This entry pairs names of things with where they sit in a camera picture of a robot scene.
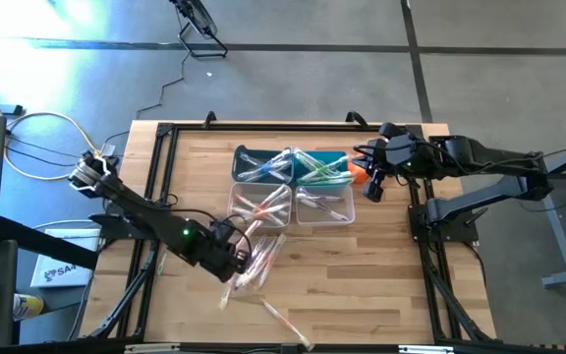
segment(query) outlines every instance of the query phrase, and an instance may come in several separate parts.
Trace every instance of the black clamp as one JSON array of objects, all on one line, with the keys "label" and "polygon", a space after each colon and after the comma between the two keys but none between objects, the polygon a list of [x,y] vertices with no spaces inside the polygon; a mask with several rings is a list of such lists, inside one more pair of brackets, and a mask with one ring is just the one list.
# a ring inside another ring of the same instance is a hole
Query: black clamp
[{"label": "black clamp", "polygon": [[344,119],[344,122],[346,123],[358,122],[358,124],[362,127],[362,129],[366,130],[370,128],[364,117],[362,117],[362,115],[360,115],[360,113],[356,111],[349,111],[349,113],[346,114],[346,118]]},{"label": "black clamp", "polygon": [[211,125],[211,122],[216,120],[217,117],[215,116],[215,112],[209,111],[208,114],[206,115],[206,118],[204,119],[204,124],[202,124],[202,127],[208,129]]}]

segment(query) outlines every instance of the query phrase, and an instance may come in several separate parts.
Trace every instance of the black metal frame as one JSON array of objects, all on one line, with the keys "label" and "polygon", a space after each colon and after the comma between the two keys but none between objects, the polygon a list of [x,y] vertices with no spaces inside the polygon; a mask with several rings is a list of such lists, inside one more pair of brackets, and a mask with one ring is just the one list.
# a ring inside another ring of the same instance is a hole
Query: black metal frame
[{"label": "black metal frame", "polygon": [[[163,182],[161,186],[161,198],[167,198],[169,193],[169,183],[171,180],[171,170],[173,168],[173,161],[176,155],[176,147],[180,131],[294,131],[294,132],[378,132],[380,125],[368,124],[362,116],[352,111],[347,114],[345,122],[356,124],[328,124],[328,123],[308,123],[308,124],[294,124],[294,123],[223,123],[217,121],[215,114],[209,112],[204,123],[199,122],[186,122],[186,123],[159,123],[157,127],[156,142],[154,144],[154,152],[150,163],[150,173],[146,184],[146,191],[151,191],[155,180],[155,171],[158,166],[159,154],[163,137],[169,135],[170,148],[168,152],[168,159],[166,163],[165,173],[163,175]],[[413,131],[415,134],[423,135],[420,125],[406,126],[407,129]],[[419,190],[415,186],[410,186],[410,196],[412,200],[412,207],[421,204],[419,197]],[[433,186],[429,180],[424,180],[424,191],[428,199],[434,197]],[[473,229],[470,232],[476,233],[477,230]],[[560,353],[559,350],[549,350],[530,346],[518,346],[501,343],[497,340],[490,339],[487,335],[482,333],[475,323],[471,321],[467,313],[462,309],[458,300],[453,296],[451,278],[449,275],[448,261],[444,248],[443,238],[438,236],[436,238],[428,238],[418,240],[421,260],[423,265],[424,285],[426,291],[426,298],[429,306],[429,319],[431,324],[432,335],[434,344],[454,346],[459,345],[464,349],[471,350],[472,352],[498,352],[498,351],[514,351],[517,353]],[[429,247],[434,246],[437,256],[437,267],[433,265],[429,254]],[[438,311],[438,304],[436,303],[435,291],[436,287],[444,297],[449,314],[449,329],[450,335],[445,335],[441,326],[440,314]],[[149,302],[149,294],[145,293],[141,297],[141,306],[145,302]],[[460,324],[466,333],[474,338],[482,340],[482,342],[473,342],[462,340],[462,332]],[[145,326],[141,327],[141,338],[144,334]],[[249,343],[181,343],[180,349],[185,351],[208,351],[215,352],[221,350],[236,350],[248,351],[258,348],[277,348],[281,353],[297,354],[304,351],[302,345],[296,344],[249,344]],[[379,344],[379,345],[316,345],[313,352],[350,352],[350,351],[365,351],[365,352],[398,352],[399,348],[393,344]]]},{"label": "black metal frame", "polygon": [[[216,121],[215,115],[209,113],[206,121],[200,122],[186,122],[186,123],[159,123],[156,130],[156,140],[154,143],[153,154],[150,162],[150,167],[147,176],[144,196],[152,198],[154,181],[158,170],[160,153],[163,142],[167,137],[170,140],[170,148],[167,154],[165,171],[163,173],[163,180],[161,185],[161,201],[166,201],[169,193],[169,185],[172,177],[172,170],[174,167],[174,160],[176,156],[176,147],[178,145],[178,137],[180,131],[292,131],[292,132],[378,132],[380,125],[368,124],[363,118],[355,119],[357,113],[351,112],[347,116],[347,122],[356,121],[353,124],[329,124],[329,123],[308,123],[308,124],[293,124],[293,123],[223,123]],[[420,125],[406,126],[415,132],[422,133]],[[419,190],[415,186],[410,186],[410,197],[412,200],[412,207],[421,204],[419,197]],[[431,182],[424,180],[424,191],[426,197],[433,198],[433,187]],[[24,346],[14,346],[7,348],[0,348],[1,352],[7,353],[36,353],[36,352],[49,352],[49,353],[79,353],[84,350],[87,354],[91,353],[123,353],[124,346],[130,344],[143,344],[145,334],[145,327],[147,322],[147,314],[149,309],[149,302],[151,300],[151,287],[154,277],[154,267],[158,256],[158,241],[151,241],[150,253],[148,254],[145,264],[139,267],[142,256],[143,240],[136,240],[133,249],[133,257],[129,270],[129,282],[127,293],[124,298],[116,307],[113,314],[121,313],[119,317],[119,324],[117,328],[117,335],[115,338],[107,338],[106,335],[110,330],[106,330],[109,325],[114,325],[117,321],[116,318],[107,318],[108,322],[104,322],[100,326],[102,337],[86,337],[73,342],[52,342],[45,344],[34,344]],[[451,346],[459,348],[463,353],[496,353],[496,352],[513,352],[513,353],[561,353],[561,350],[552,350],[537,348],[531,346],[511,345],[504,344],[500,341],[488,338],[483,334],[471,321],[464,309],[460,306],[458,300],[453,296],[451,288],[451,279],[449,276],[448,262],[446,258],[444,241],[442,238],[427,238],[418,240],[421,260],[423,265],[424,285],[426,298],[429,307],[430,326],[433,335],[434,345]],[[436,248],[437,267],[431,261],[429,247],[433,245]],[[143,286],[139,318],[137,327],[134,334],[128,336],[127,322],[130,317],[130,302],[133,295],[136,293],[134,288]],[[445,335],[443,332],[440,315],[438,312],[438,304],[436,302],[435,291],[436,288],[444,297],[449,313],[450,335]],[[468,334],[475,337],[474,341],[467,341],[461,339],[460,325],[465,328]],[[305,351],[305,348],[300,344],[283,344],[283,343],[270,343],[270,344],[253,344],[253,343],[197,343],[186,342],[177,344],[182,351],[235,351],[244,352],[258,348],[268,348],[269,351],[279,351],[282,354],[299,354]],[[395,344],[318,344],[313,349],[313,352],[399,352],[399,345]]]},{"label": "black metal frame", "polygon": [[224,43],[222,43],[219,39],[217,39],[217,36],[215,36],[215,34],[209,32],[206,35],[209,35],[211,38],[213,38],[213,40],[215,40],[215,42],[217,44],[219,44],[222,49],[224,50],[223,53],[209,53],[209,54],[196,54],[194,53],[194,49],[187,44],[187,42],[185,41],[185,39],[183,38],[183,34],[185,34],[185,32],[192,26],[191,23],[187,23],[183,26],[183,28],[181,29],[180,33],[178,33],[178,40],[181,41],[181,43],[185,46],[185,48],[187,48],[187,50],[189,50],[189,53],[191,56],[193,56],[194,58],[226,58],[226,54],[228,54],[228,48],[226,47],[226,45],[224,45]]},{"label": "black metal frame", "polygon": [[0,216],[0,242],[4,240],[15,240],[24,250],[76,266],[95,269],[97,263],[96,252]]}]

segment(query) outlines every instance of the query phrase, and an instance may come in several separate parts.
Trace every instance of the teal plastic bin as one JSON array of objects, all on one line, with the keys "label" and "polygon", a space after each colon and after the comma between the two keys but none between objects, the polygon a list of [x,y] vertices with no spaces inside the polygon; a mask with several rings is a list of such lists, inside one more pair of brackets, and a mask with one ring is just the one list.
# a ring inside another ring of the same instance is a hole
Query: teal plastic bin
[{"label": "teal plastic bin", "polygon": [[[324,164],[328,164],[334,161],[337,161],[342,156],[346,156],[346,152],[344,151],[305,151],[306,154],[315,158],[316,160],[323,162]],[[349,170],[348,163],[342,163],[337,168],[340,172],[346,172]],[[299,184],[298,180],[305,176],[306,174],[310,173],[310,171],[301,163],[296,156],[294,156],[294,179],[293,183],[295,186],[329,186],[329,187],[346,187],[350,184],[349,183],[311,183],[311,184]]]}]

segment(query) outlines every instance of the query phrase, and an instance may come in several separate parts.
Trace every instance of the black cable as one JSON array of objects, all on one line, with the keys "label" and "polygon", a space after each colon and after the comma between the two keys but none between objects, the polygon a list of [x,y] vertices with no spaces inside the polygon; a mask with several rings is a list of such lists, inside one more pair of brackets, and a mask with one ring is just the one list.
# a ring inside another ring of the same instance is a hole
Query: black cable
[{"label": "black cable", "polygon": [[246,221],[246,218],[243,217],[243,216],[241,216],[240,214],[237,214],[237,213],[230,214],[230,215],[226,216],[226,217],[222,220],[222,222],[226,222],[226,221],[230,220],[230,219],[233,218],[233,217],[241,217],[242,220],[244,220],[244,227],[248,228],[248,222]]},{"label": "black cable", "polygon": [[279,348],[257,348],[257,349],[251,349],[251,350],[247,350],[245,352],[242,352],[242,354],[252,354],[252,353],[263,353],[263,352],[267,352],[267,353],[278,353],[278,349]]},{"label": "black cable", "polygon": [[168,205],[169,205],[170,207],[173,207],[173,206],[175,206],[175,205],[178,203],[178,197],[177,197],[175,194],[170,193],[170,194],[167,195],[167,197],[174,197],[174,199],[176,199],[176,202],[174,202],[174,203],[168,203]]},{"label": "black cable", "polygon": [[128,133],[130,133],[130,130],[127,130],[126,132],[121,132],[121,133],[113,134],[112,136],[106,138],[106,140],[104,141],[103,146],[105,146],[106,143],[108,143],[111,139],[117,138],[117,137],[119,137],[119,136],[123,136],[124,134],[128,134]]},{"label": "black cable", "polygon": [[430,244],[430,243],[427,243],[427,247],[429,248],[430,251],[434,252],[435,254],[438,254],[438,250],[434,250],[434,249],[431,247],[431,244]]},{"label": "black cable", "polygon": [[398,183],[399,186],[401,186],[401,187],[406,187],[406,186],[410,185],[410,182],[409,182],[409,181],[408,181],[407,183],[401,183],[401,179],[400,179],[400,176],[399,176],[398,173],[394,175],[394,179],[397,180],[397,183]]},{"label": "black cable", "polygon": [[410,143],[410,144],[406,144],[406,145],[401,145],[399,147],[372,147],[372,146],[361,146],[361,145],[356,145],[353,147],[353,150],[355,152],[359,152],[364,156],[368,156],[368,157],[374,157],[374,155],[372,155],[371,153],[368,153],[367,151],[363,150],[363,148],[369,148],[369,149],[381,149],[384,151],[395,151],[395,150],[399,150],[399,149],[403,149],[403,148],[410,148],[414,145],[414,143]]},{"label": "black cable", "polygon": [[198,213],[201,213],[203,215],[210,217],[211,220],[213,220],[213,221],[217,220],[217,217],[213,216],[212,213],[210,213],[208,211],[200,210],[200,209],[172,208],[172,209],[169,209],[169,211],[172,211],[172,212],[198,212]]},{"label": "black cable", "polygon": [[480,253],[470,243],[463,242],[463,244],[473,252],[476,258],[478,258],[478,261],[480,262],[481,278],[483,279],[483,286],[486,286],[486,269],[483,266],[483,261],[481,260]]},{"label": "black cable", "polygon": [[240,230],[237,226],[233,225],[232,222],[225,222],[224,225],[232,228],[233,230],[237,231],[240,233],[240,235],[242,235],[242,237],[244,238],[244,240],[246,240],[246,244],[248,245],[248,262],[250,262],[253,258],[253,244],[251,243],[251,240],[248,238],[248,236],[246,235],[246,233],[242,230]]},{"label": "black cable", "polygon": [[[179,15],[179,13],[178,13],[178,9],[176,9],[176,17],[178,18],[178,24],[179,24],[179,26],[180,26],[179,30],[181,30],[181,29],[183,28],[183,23],[181,22],[181,17],[180,17],[180,15]],[[168,87],[170,87],[170,86],[172,86],[172,85],[174,85],[174,84],[178,84],[179,82],[181,82],[182,80],[185,79],[185,62],[187,61],[187,59],[189,59],[189,57],[190,57],[191,55],[192,55],[192,51],[191,51],[191,50],[188,50],[188,51],[187,51],[187,54],[185,55],[185,58],[183,58],[183,61],[181,62],[181,77],[178,78],[178,79],[176,79],[176,80],[174,80],[174,81],[171,81],[171,82],[166,83],[165,85],[163,85],[163,86],[161,87],[161,92],[160,92],[160,94],[158,95],[158,100],[157,100],[156,104],[152,104],[152,105],[149,105],[148,107],[144,107],[144,108],[138,110],[137,113],[136,113],[136,116],[135,116],[135,120],[139,120],[141,114],[142,114],[143,112],[145,112],[146,110],[163,106],[163,102],[162,102],[162,101],[163,101],[163,95],[164,95],[164,93],[165,93],[165,89],[168,88]]]},{"label": "black cable", "polygon": [[475,171],[468,171],[466,168],[464,168],[464,166],[455,158],[453,157],[447,150],[445,150],[442,147],[438,147],[432,143],[428,143],[428,142],[423,142],[423,141],[419,141],[417,142],[417,144],[422,145],[422,146],[426,146],[426,147],[430,147],[435,149],[436,151],[439,151],[440,153],[442,153],[443,155],[445,155],[447,158],[449,158],[451,160],[451,162],[453,162],[456,167],[458,167],[460,169],[460,171],[462,171],[464,174],[468,175],[473,175],[473,174],[478,174],[478,173],[482,173],[492,167],[496,167],[496,166],[500,166],[500,165],[504,165],[504,164],[508,164],[508,163],[514,163],[514,162],[528,162],[528,161],[535,161],[538,158],[542,158],[542,152],[537,153],[534,157],[525,157],[525,158],[509,158],[506,160],[502,160],[502,161],[497,161],[497,162],[491,162],[491,163],[485,163],[484,166],[480,169],[477,169]]},{"label": "black cable", "polygon": [[566,207],[566,203],[562,204],[560,206],[554,206],[554,207],[548,207],[548,208],[542,208],[542,209],[530,209],[525,207],[520,201],[517,201],[519,203],[519,206],[525,210],[525,211],[529,211],[529,212],[544,212],[544,211],[551,211],[551,210],[558,210],[560,208],[564,208]]},{"label": "black cable", "polygon": [[61,155],[64,155],[64,156],[70,156],[70,157],[80,158],[79,155],[74,155],[74,154],[72,154],[72,153],[61,152],[61,151],[54,150],[54,149],[47,148],[47,147],[41,147],[41,146],[38,146],[38,145],[35,145],[35,144],[32,144],[32,143],[24,142],[24,141],[19,140],[19,139],[15,138],[15,137],[12,137],[12,136],[8,136],[7,138],[10,139],[10,140],[14,140],[15,142],[18,142],[18,143],[20,143],[20,144],[25,144],[25,145],[30,146],[30,147],[40,148],[40,149],[42,149],[42,150],[49,151],[49,152],[54,152],[54,153],[58,153],[58,154],[61,154]]},{"label": "black cable", "polygon": [[64,163],[58,163],[58,162],[47,161],[47,160],[45,160],[45,159],[42,159],[42,158],[40,158],[40,157],[36,157],[36,156],[31,155],[31,154],[29,154],[29,153],[17,151],[17,150],[15,150],[15,149],[13,149],[13,148],[11,148],[11,147],[8,147],[8,146],[4,146],[4,148],[6,148],[6,149],[8,149],[8,150],[10,150],[10,151],[12,151],[12,152],[16,152],[16,153],[18,153],[18,154],[21,154],[21,155],[23,155],[23,156],[27,156],[27,157],[33,158],[33,159],[35,159],[35,160],[38,160],[38,161],[41,161],[41,162],[44,162],[44,163],[48,163],[48,164],[51,164],[51,165],[54,165],[54,166],[73,167],[73,166],[76,165],[75,163],[64,164]]}]

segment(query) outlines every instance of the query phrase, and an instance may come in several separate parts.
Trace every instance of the orange object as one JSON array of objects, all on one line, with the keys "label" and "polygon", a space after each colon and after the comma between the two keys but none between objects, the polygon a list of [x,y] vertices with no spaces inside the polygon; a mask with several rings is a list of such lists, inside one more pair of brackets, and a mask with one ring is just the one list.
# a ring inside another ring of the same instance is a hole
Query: orange object
[{"label": "orange object", "polygon": [[349,171],[351,171],[355,176],[355,179],[353,180],[353,183],[355,184],[363,184],[368,179],[366,171],[362,167],[354,164],[353,159],[349,159]]}]

